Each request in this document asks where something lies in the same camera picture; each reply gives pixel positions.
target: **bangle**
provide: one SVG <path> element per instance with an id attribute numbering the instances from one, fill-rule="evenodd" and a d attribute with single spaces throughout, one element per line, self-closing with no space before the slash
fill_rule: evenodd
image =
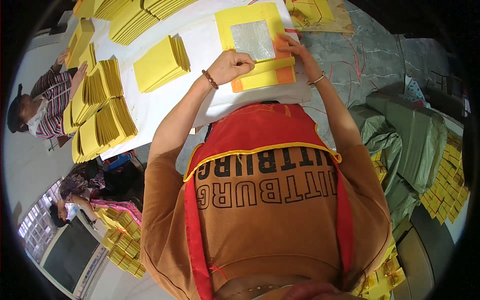
<path id="1" fill-rule="evenodd" d="M 205 75 L 205 77 L 208 79 L 208 82 L 213 86 L 214 89 L 218 89 L 218 85 L 215 83 L 215 81 L 213 81 L 212 77 L 210 76 L 210 74 L 205 71 L 205 70 L 202 70 L 202 74 Z"/>
<path id="2" fill-rule="evenodd" d="M 315 83 L 319 82 L 321 79 L 323 79 L 324 77 L 325 77 L 325 71 L 322 72 L 322 76 L 320 76 L 319 79 L 315 80 L 314 82 L 307 81 L 307 84 L 308 85 L 315 84 Z"/>

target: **white table surface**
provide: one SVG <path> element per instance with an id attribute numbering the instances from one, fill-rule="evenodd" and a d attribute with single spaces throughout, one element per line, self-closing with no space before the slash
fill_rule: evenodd
<path id="1" fill-rule="evenodd" d="M 115 57 L 119 60 L 120 77 L 125 100 L 138 129 L 138 134 L 126 143 L 117 145 L 101 155 L 102 159 L 129 151 L 150 143 L 163 118 L 182 99 L 192 83 L 202 75 L 222 52 L 214 13 L 222 9 L 247 5 L 244 0 L 198 0 L 165 21 L 160 21 L 128 46 L 115 44 L 108 39 L 110 22 L 93 19 L 95 34 L 91 42 L 95 44 L 96 60 Z M 275 2 L 285 28 L 294 28 L 283 0 L 260 0 L 256 3 Z M 133 63 L 141 58 L 151 47 L 167 35 L 180 36 L 185 45 L 191 72 L 156 89 L 151 93 L 138 91 Z M 289 34 L 298 40 L 296 34 Z M 278 84 L 263 88 L 233 93 L 230 84 L 213 90 L 205 99 L 197 114 L 194 127 L 214 122 L 235 109 L 252 102 L 277 100 L 280 103 L 300 103 L 310 101 L 312 93 L 306 84 L 304 66 L 296 59 L 295 73 L 297 82 Z"/>

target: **orange shirt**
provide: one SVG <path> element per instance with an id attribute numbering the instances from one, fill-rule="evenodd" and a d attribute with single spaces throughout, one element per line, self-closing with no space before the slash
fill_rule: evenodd
<path id="1" fill-rule="evenodd" d="M 388 206 L 363 145 L 339 164 L 353 215 L 355 274 L 371 272 L 391 238 Z M 230 279 L 302 275 L 336 282 L 337 174 L 330 156 L 306 147 L 232 155 L 195 173 L 205 258 L 217 291 Z M 177 299 L 197 299 L 186 242 L 184 186 L 173 158 L 145 172 L 141 258 L 154 280 Z"/>

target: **pink cloth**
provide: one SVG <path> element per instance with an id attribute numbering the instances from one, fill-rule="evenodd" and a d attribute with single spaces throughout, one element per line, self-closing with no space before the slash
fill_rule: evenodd
<path id="1" fill-rule="evenodd" d="M 106 201 L 100 199 L 91 199 L 90 204 L 95 207 L 113 208 L 118 211 L 127 211 L 132 216 L 133 220 L 141 227 L 142 226 L 142 213 L 132 202 L 115 202 Z"/>

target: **striped shirt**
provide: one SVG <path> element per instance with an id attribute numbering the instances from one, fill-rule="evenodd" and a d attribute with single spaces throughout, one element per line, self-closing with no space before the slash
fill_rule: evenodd
<path id="1" fill-rule="evenodd" d="M 47 112 L 36 129 L 36 137 L 42 140 L 65 135 L 63 111 L 70 101 L 70 91 L 63 92 L 70 88 L 72 78 L 67 72 L 55 72 L 54 67 L 55 65 L 40 77 L 30 94 L 32 98 L 43 94 L 49 100 Z"/>

